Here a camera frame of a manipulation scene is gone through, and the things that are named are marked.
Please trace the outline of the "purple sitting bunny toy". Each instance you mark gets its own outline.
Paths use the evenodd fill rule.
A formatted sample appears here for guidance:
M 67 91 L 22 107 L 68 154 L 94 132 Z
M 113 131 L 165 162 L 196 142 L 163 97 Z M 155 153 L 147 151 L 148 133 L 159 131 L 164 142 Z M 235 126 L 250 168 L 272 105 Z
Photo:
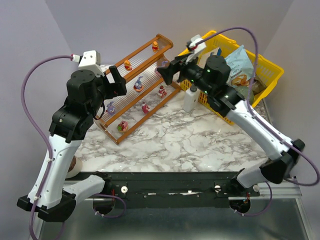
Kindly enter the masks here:
M 113 105 L 113 101 L 109 102 L 106 106 L 106 113 L 110 116 L 113 116 L 116 114 L 116 107 Z

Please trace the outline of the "small burger toy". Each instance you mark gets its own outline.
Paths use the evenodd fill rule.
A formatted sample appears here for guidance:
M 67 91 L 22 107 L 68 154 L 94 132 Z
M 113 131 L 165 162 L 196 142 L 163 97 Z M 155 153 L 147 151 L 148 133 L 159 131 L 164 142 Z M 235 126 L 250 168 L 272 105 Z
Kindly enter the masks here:
M 123 65 L 124 65 L 124 68 L 125 68 L 127 71 L 131 71 L 131 70 L 132 70 L 131 62 L 130 62 L 128 59 L 124 61 Z

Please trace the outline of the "orange bear toy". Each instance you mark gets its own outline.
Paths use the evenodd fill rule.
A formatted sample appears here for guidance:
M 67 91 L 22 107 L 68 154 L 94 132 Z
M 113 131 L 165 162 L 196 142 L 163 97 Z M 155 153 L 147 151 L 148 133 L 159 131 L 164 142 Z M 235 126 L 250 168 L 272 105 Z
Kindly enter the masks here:
M 152 48 L 152 51 L 153 51 L 154 53 L 157 53 L 157 52 L 159 51 L 159 44 L 158 44 L 158 42 L 157 42 L 157 41 L 153 41 L 151 48 Z

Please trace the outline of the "pink white cake toy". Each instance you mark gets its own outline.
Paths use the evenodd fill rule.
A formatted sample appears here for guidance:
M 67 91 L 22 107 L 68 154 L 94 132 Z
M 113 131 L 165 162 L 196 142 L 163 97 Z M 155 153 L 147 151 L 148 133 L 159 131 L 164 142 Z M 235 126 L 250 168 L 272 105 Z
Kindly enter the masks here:
M 158 90 L 157 94 L 159 95 L 160 98 L 164 98 L 167 95 L 167 91 L 166 91 L 166 89 L 164 88 L 163 85 L 161 85 L 159 87 L 159 90 Z

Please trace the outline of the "dark pink cake toy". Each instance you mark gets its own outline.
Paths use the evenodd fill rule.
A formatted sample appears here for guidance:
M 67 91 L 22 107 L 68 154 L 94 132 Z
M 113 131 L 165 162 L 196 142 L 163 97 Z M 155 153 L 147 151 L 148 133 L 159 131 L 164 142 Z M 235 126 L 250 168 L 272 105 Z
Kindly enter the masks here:
M 144 114 L 147 114 L 150 112 L 151 108 L 148 106 L 146 102 L 142 102 L 141 109 Z

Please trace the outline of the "pink strawberry cake toy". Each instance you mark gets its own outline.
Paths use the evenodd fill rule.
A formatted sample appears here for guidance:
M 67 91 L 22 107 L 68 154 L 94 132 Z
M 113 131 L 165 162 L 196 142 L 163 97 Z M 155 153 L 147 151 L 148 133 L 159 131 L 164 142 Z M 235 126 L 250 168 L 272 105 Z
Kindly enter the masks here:
M 118 132 L 125 133 L 129 129 L 129 124 L 127 121 L 122 120 L 116 127 Z

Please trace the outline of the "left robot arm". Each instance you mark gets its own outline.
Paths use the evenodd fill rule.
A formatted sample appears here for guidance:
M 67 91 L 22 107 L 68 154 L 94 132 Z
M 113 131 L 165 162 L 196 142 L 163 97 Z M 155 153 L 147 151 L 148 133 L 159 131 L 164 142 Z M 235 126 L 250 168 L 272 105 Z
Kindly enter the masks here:
M 67 81 L 68 96 L 52 116 L 47 139 L 49 149 L 40 173 L 29 194 L 18 199 L 19 208 L 37 212 L 46 222 L 62 223 L 85 199 L 97 194 L 115 194 L 111 177 L 100 172 L 64 187 L 73 157 L 104 101 L 127 93 L 126 80 L 117 67 L 110 66 L 109 71 L 113 83 L 106 76 L 84 69 L 75 71 Z

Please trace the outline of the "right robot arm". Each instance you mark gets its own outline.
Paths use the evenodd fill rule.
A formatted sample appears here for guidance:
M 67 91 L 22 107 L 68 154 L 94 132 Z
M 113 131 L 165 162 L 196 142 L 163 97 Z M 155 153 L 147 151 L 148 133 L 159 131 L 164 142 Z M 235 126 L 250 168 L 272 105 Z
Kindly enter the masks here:
M 173 82 L 176 73 L 179 73 L 179 82 L 191 82 L 206 94 L 207 103 L 215 112 L 244 130 L 268 157 L 262 164 L 240 170 L 233 185 L 247 189 L 266 181 L 280 184 L 297 164 L 298 152 L 305 148 L 305 143 L 278 132 L 254 111 L 241 93 L 227 84 L 231 68 L 222 56 L 208 57 L 204 68 L 198 66 L 196 60 L 188 63 L 188 57 L 188 54 L 177 56 L 167 66 L 158 67 L 157 72 L 167 85 Z

